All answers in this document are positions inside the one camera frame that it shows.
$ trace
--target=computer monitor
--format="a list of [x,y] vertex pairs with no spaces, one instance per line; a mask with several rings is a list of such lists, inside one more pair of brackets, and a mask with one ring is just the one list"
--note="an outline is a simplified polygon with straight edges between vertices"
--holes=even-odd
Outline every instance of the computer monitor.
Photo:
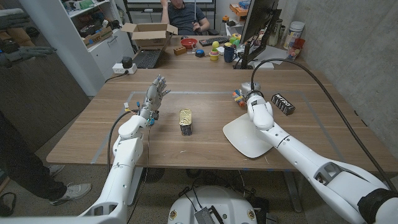
[[241,44],[256,35],[260,29],[267,27],[267,30],[262,36],[260,46],[256,50],[249,53],[250,44],[245,46],[242,63],[236,68],[251,69],[251,67],[248,67],[248,63],[266,49],[267,40],[274,30],[276,21],[279,19],[281,12],[280,9],[276,9],[278,1],[279,0],[251,0],[248,17],[244,23],[241,36]]

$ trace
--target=black box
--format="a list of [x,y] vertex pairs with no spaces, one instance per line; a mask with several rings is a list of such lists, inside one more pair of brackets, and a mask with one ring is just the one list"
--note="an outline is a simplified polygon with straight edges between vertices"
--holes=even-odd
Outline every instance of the black box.
[[286,116],[294,112],[295,107],[279,93],[272,96],[271,102],[273,102],[276,107],[286,114]]

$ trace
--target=white plate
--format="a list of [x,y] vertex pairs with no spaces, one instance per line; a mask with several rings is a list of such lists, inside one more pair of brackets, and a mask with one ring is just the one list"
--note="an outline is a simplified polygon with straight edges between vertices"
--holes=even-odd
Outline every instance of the white plate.
[[257,129],[247,113],[228,123],[223,131],[230,143],[249,158],[257,158],[272,149],[270,144],[257,137]]

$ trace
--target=gold can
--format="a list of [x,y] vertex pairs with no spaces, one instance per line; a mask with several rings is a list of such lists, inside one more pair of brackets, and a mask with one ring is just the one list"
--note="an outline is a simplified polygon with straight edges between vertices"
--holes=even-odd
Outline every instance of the gold can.
[[190,109],[180,110],[180,127],[183,136],[192,134],[192,111]]

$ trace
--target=man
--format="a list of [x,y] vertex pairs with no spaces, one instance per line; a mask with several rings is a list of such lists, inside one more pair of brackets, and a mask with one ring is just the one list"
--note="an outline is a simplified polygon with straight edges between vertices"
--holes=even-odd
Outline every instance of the man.
[[160,1],[163,7],[162,22],[177,27],[179,35],[196,35],[197,32],[209,29],[210,23],[199,7],[195,15],[194,4],[185,4],[183,0],[171,0],[172,4],[169,6],[167,0]]

